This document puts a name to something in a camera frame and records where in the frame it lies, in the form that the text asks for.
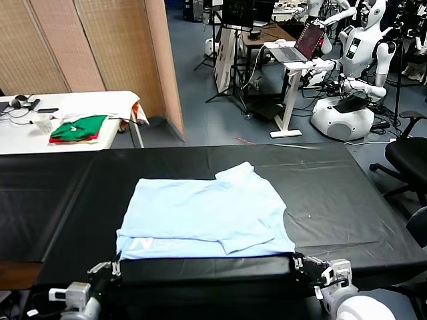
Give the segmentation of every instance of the floor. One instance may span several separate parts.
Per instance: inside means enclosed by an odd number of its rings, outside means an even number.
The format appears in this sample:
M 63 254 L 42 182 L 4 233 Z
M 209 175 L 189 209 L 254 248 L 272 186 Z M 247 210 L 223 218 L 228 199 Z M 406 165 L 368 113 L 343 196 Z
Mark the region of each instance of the floor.
M 202 66 L 197 71 L 193 68 L 203 59 L 204 41 L 211 37 L 211 29 L 207 27 L 204 31 L 201 23 L 191 23 L 182 19 L 181 11 L 169 11 L 167 13 L 169 32 L 175 61 L 175 70 L 181 108 L 186 130 L 185 142 L 178 139 L 168 127 L 164 119 L 150 119 L 149 127 L 142 127 L 141 134 L 145 147 L 185 147 L 200 145 L 237 145 L 246 143 L 317 143 L 330 142 L 328 138 L 320 135 L 311 125 L 309 113 L 295 111 L 302 117 L 292 117 L 290 128 L 300 129 L 301 137 L 290 137 L 281 139 L 270 138 L 270 131 L 277 129 L 272 122 L 266 123 L 259 119 L 246 120 L 241 111 L 227 98 L 217 98 L 206 104 L 205 100 L 217 93 L 212 68 Z M 262 75 L 260 86 L 264 91 L 271 89 L 279 92 L 282 86 L 283 69 L 280 65 L 270 65 L 264 68 L 262 73 L 257 71 L 255 77 Z M 396 89 L 388 88 L 388 96 L 385 105 L 394 108 Z M 405 87 L 400 96 L 399 111 L 415 110 L 427 113 L 427 103 L 424 102 L 424 87 Z M 299 96 L 296 107 L 305 107 L 310 103 L 309 99 Z M 414 136 L 427 137 L 427 122 L 419 123 L 413 131 Z M 392 134 L 376 135 L 369 134 L 361 142 L 389 141 Z M 371 173 L 368 166 L 379 162 L 388 165 L 384 157 L 386 144 L 373 143 L 367 145 L 346 145 L 348 151 L 359 163 L 362 170 L 369 179 L 379 188 L 381 192 L 391 190 L 399 186 L 399 182 L 381 173 Z M 132 148 L 129 133 L 117 135 L 113 142 L 113 148 Z M 415 212 L 418 201 L 413 194 L 397 196 L 390 203 L 398 210 Z M 406 297 L 387 291 L 372 291 L 369 293 L 379 297 L 390 308 L 393 308 L 397 319 L 415 319 L 412 308 Z

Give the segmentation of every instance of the white desk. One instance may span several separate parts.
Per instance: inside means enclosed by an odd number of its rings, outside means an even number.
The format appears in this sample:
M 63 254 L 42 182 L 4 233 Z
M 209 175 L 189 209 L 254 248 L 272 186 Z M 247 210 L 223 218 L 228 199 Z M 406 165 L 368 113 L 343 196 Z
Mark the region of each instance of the white desk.
M 46 108 L 60 108 L 61 102 L 70 93 L 54 95 L 34 95 L 30 101 L 40 99 L 40 103 L 35 110 Z M 0 97 L 0 101 L 10 101 L 13 97 Z M 131 115 L 132 105 L 118 105 L 118 108 L 125 108 L 127 114 Z M 19 116 L 27 112 L 27 109 L 12 111 L 14 116 Z M 32 111 L 21 118 L 12 118 L 17 123 L 28 123 L 37 113 Z M 98 151 L 109 149 L 113 143 L 114 137 L 119 129 L 120 119 L 106 119 L 103 122 L 96 143 L 49 143 L 50 135 L 44 135 L 35 125 L 16 125 L 10 121 L 0 121 L 0 154 L 18 154 L 18 153 L 51 153 L 51 152 L 72 152 L 72 151 Z M 53 130 L 61 125 L 61 120 L 52 119 Z
M 271 42 L 264 43 L 266 48 L 277 48 L 278 45 Z M 295 41 L 288 41 L 287 46 L 293 47 Z M 289 122 L 291 121 L 292 111 L 294 110 L 296 95 L 298 94 L 298 87 L 300 86 L 300 79 L 303 70 L 314 70 L 321 69 L 328 65 L 327 62 L 321 58 L 313 59 L 308 62 L 288 62 L 283 64 L 287 70 L 289 70 L 289 81 L 290 87 L 286 90 L 286 97 L 284 100 L 285 113 L 283 118 L 279 115 L 274 117 L 276 125 L 279 127 L 279 131 L 270 132 L 272 138 L 283 138 L 283 137 L 295 137 L 302 135 L 300 130 L 289 130 Z

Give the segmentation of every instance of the folded t-shirt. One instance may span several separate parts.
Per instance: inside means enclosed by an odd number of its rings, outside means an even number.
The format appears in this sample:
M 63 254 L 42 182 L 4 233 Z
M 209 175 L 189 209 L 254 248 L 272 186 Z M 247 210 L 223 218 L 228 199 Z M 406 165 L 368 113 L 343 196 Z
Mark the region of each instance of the folded t-shirt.
M 117 230 L 117 252 L 122 259 L 292 252 L 285 208 L 249 163 L 211 181 L 140 179 Z M 263 244 L 265 251 L 254 249 Z

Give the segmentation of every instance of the black table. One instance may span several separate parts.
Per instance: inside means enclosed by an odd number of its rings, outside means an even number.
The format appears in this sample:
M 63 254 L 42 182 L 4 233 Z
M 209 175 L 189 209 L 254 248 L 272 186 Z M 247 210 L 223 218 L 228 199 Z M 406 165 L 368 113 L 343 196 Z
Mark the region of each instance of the black table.
M 86 270 L 113 257 L 115 230 L 139 178 L 213 179 L 218 171 L 244 161 L 254 165 L 287 204 L 284 221 L 297 250 L 322 259 L 349 259 L 360 289 L 400 283 L 427 269 L 425 252 L 340 143 L 90 154 L 90 169 L 47 255 L 39 288 L 86 281 Z M 88 153 L 58 157 L 74 165 L 88 163 Z M 288 263 L 286 256 L 124 261 L 122 292 L 114 301 L 194 303 L 238 297 L 247 302 L 295 296 L 298 284 Z
M 0 156 L 0 261 L 43 261 L 94 156 Z

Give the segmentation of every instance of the green cloth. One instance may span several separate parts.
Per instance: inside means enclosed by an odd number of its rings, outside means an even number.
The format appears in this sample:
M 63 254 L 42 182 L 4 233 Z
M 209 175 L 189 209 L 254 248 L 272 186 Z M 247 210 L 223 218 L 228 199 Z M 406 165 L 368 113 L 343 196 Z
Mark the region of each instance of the green cloth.
M 94 115 L 72 123 L 63 123 L 51 134 L 51 138 L 63 141 L 81 141 L 95 135 L 101 129 L 106 115 Z

